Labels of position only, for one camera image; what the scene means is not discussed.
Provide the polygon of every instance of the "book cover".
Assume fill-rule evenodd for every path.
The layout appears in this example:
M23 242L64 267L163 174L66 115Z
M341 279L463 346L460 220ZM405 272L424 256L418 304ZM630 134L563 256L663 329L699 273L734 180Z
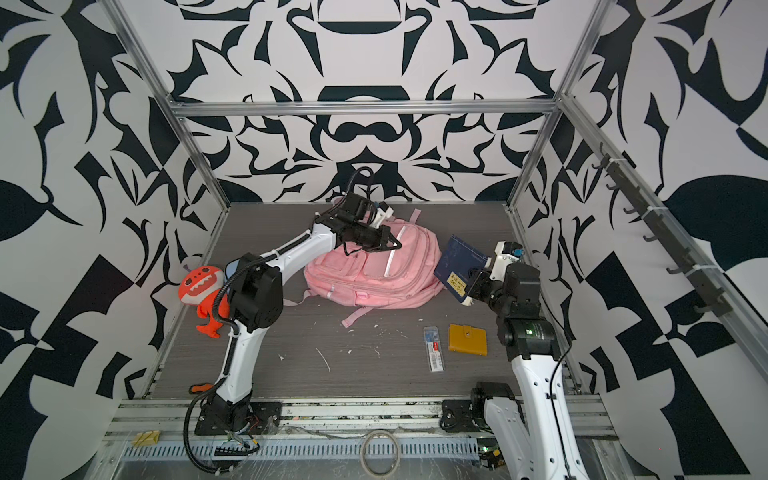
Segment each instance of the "book cover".
M487 262L486 255L456 235L451 235L448 247L435 268L435 276L459 302L463 303L467 299L469 271L483 268Z

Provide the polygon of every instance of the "stuffed animal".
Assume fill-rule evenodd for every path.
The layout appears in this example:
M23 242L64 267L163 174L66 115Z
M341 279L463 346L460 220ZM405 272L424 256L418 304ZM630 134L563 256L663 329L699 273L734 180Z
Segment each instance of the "stuffed animal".
M214 299L224 285L224 272L215 266L200 266L184 277L179 285L179 300L187 305L197 305L197 316L208 318L207 325L198 325L197 330L205 333L212 339L219 338L216 332L223 325L217 322L211 312ZM230 304L225 294L219 305L219 315L228 318Z

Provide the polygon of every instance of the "paper scrap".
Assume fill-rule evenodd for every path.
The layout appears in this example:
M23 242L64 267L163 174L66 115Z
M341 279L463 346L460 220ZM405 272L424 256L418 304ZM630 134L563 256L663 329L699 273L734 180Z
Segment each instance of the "paper scrap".
M331 371L331 366L328 365L328 360L326 360L326 357L323 355L323 352L320 352L320 350L317 349L317 348L315 348L315 350L317 350L317 352L320 354L320 356L322 356L323 361L326 363L326 366L328 367L328 371L330 372Z

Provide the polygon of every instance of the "gray wooden floor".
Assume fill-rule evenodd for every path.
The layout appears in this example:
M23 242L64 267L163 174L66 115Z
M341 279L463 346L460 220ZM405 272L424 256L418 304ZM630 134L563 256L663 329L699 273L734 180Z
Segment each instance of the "gray wooden floor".
M210 263L223 267L243 253L260 254L305 230L318 205L236 204L232 206ZM412 205L395 205L395 215L408 219ZM493 255L499 240L513 240L502 204L422 204L419 224L437 235L441 250L452 234ZM285 297L300 300L303 274L288 282ZM373 310L345 329L341 320L354 307L310 297L286 307L271 327L253 372L254 398L341 396L459 396L477 381L518 385L496 339L495 314L484 304L462 306L443 290L420 309ZM226 328L211 339L195 330L205 323L193 309L181 320L179 333L152 395L155 399L188 397L189 385L218 377L227 346ZM488 356L448 351L450 323L483 328ZM423 329L439 328L445 371L431 373ZM323 353L330 366L326 368Z

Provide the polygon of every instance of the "yellow wallet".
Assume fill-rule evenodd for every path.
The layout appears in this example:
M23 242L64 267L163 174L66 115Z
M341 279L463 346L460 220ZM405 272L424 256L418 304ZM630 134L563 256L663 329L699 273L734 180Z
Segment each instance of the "yellow wallet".
M452 323L448 330L448 339L448 350L452 352L488 355L488 344L485 341L485 330L483 329Z

